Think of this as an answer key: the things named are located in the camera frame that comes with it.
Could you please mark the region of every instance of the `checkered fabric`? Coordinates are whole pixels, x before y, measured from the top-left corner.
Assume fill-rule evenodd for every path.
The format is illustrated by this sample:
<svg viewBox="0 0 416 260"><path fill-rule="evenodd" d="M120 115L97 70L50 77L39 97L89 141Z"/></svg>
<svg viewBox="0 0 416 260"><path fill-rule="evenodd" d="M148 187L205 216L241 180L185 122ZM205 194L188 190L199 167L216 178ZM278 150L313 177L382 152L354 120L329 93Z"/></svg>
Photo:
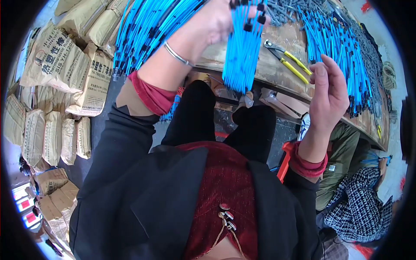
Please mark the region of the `checkered fabric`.
<svg viewBox="0 0 416 260"><path fill-rule="evenodd" d="M391 222L393 197L385 205L378 198L373 185L379 177L379 168L364 167L350 179L345 176L340 183L327 207L343 194L347 194L348 199L324 216L324 223L333 228L339 238L366 243L386 234Z"/></svg>

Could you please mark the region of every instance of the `red sleeve cuff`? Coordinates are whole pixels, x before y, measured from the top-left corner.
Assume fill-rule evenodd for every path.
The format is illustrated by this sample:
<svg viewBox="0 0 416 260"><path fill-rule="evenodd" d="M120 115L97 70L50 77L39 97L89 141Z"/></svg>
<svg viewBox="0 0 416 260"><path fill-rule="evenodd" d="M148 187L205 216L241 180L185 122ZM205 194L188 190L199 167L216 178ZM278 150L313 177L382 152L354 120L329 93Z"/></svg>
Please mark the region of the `red sleeve cuff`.
<svg viewBox="0 0 416 260"><path fill-rule="evenodd" d="M299 148L299 142L295 142L295 145L290 154L289 165L296 173L304 177L318 177L324 171L328 163L328 155L325 154L325 158L320 163L310 163L300 158L297 154Z"/></svg>
<svg viewBox="0 0 416 260"><path fill-rule="evenodd" d="M158 116L169 113L175 100L176 92L147 84L137 76L137 71L134 71L127 77L133 83L136 93L147 109Z"/></svg>

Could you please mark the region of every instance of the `yellow pliers handle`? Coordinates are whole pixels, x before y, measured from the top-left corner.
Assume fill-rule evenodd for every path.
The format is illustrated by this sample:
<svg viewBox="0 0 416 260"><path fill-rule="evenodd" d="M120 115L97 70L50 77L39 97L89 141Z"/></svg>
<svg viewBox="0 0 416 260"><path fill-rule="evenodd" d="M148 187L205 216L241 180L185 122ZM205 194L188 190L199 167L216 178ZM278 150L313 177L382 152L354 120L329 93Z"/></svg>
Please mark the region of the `yellow pliers handle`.
<svg viewBox="0 0 416 260"><path fill-rule="evenodd" d="M308 70L308 68L303 65L302 62L300 62L300 60L298 60L295 56L293 56L290 52L285 51L284 54L286 56L288 56L290 59L294 60L296 62L296 64L302 68L302 70L304 70L308 75L312 75L312 72L310 70Z"/></svg>
<svg viewBox="0 0 416 260"><path fill-rule="evenodd" d="M309 81L299 72L297 71L292 64L288 63L285 59L281 58L280 62L282 62L291 72L293 72L296 76L298 76L305 84L308 84Z"/></svg>
<svg viewBox="0 0 416 260"><path fill-rule="evenodd" d="M377 134L379 135L379 139L381 139L381 127L377 124Z"/></svg>

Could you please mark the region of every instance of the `silver bangle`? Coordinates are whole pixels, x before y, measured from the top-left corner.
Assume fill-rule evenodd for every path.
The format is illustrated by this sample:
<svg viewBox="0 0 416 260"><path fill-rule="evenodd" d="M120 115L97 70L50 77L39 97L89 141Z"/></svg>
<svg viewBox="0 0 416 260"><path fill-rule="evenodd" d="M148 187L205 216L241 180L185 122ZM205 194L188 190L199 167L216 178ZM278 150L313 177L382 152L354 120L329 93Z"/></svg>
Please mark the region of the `silver bangle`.
<svg viewBox="0 0 416 260"><path fill-rule="evenodd" d="M178 60L180 60L181 62L183 62L185 65L189 65L191 67L195 67L194 64L190 63L188 60L183 59L181 56L179 56L168 44L167 41L165 41L163 43L163 45L165 46L166 50L168 50L168 52L174 56L175 58L177 58Z"/></svg>

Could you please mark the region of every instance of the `black pants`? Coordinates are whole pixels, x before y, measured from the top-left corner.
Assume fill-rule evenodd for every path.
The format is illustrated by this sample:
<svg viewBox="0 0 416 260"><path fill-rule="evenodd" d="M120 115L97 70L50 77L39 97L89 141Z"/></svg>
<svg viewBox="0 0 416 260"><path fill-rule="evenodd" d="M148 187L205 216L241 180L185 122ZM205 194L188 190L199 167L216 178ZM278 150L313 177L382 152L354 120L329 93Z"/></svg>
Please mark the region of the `black pants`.
<svg viewBox="0 0 416 260"><path fill-rule="evenodd" d="M202 80L192 82L181 101L161 144L178 146L215 141L215 95ZM276 113L269 106L241 107L233 114L238 125L224 141L248 160L267 162L276 127Z"/></svg>

